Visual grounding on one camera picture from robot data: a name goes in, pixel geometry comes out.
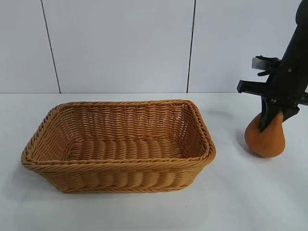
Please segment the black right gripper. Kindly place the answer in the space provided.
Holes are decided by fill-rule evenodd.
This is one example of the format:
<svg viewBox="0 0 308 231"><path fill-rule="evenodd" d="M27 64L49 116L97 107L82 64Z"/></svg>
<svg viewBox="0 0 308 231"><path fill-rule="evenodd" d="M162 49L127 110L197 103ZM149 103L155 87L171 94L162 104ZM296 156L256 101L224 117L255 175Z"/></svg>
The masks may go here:
<svg viewBox="0 0 308 231"><path fill-rule="evenodd" d="M238 83L239 93L261 96L260 131L263 131L282 111L283 122L299 112L298 104L308 103L305 90L308 86L308 53L291 52L282 59L256 56L252 68L259 69L259 77L267 77L265 82L244 81Z"/></svg>

